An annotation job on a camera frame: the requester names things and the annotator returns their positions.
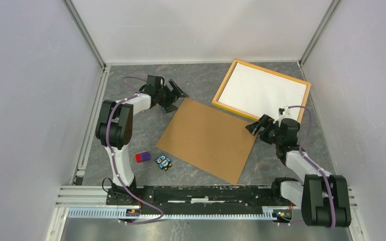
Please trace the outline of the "brown cardboard backing board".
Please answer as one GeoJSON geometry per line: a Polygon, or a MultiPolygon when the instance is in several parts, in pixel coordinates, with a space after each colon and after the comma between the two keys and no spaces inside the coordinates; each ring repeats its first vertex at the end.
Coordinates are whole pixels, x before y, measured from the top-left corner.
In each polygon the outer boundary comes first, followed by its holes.
{"type": "Polygon", "coordinates": [[[237,184],[256,137],[248,121],[184,99],[157,148],[230,184],[237,184]]]}

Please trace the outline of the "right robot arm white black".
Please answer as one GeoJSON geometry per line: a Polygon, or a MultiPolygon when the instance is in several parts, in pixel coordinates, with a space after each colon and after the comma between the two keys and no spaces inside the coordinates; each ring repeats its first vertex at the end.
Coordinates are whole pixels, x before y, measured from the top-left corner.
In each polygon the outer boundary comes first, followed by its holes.
{"type": "Polygon", "coordinates": [[[289,200],[301,209],[302,220],[308,226],[351,225],[346,178],[331,174],[308,156],[298,144],[299,122],[292,118],[274,120],[264,114],[245,128],[261,141],[274,145],[277,158],[297,175],[297,179],[274,181],[270,191],[273,203],[283,205],[289,200]]]}

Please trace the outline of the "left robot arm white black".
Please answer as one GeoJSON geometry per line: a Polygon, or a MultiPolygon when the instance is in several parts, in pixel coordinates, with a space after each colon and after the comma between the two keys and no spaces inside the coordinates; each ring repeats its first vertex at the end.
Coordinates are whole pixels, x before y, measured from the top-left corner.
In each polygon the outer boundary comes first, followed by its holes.
{"type": "Polygon", "coordinates": [[[131,168],[128,144],[133,135],[134,116],[144,110],[161,106],[166,113],[176,111],[177,100],[188,98],[172,79],[148,75],[138,91],[120,100],[104,100],[95,128],[95,137],[104,146],[113,176],[112,187],[107,192],[118,193],[125,204],[133,204],[138,198],[135,176],[131,168]]]}

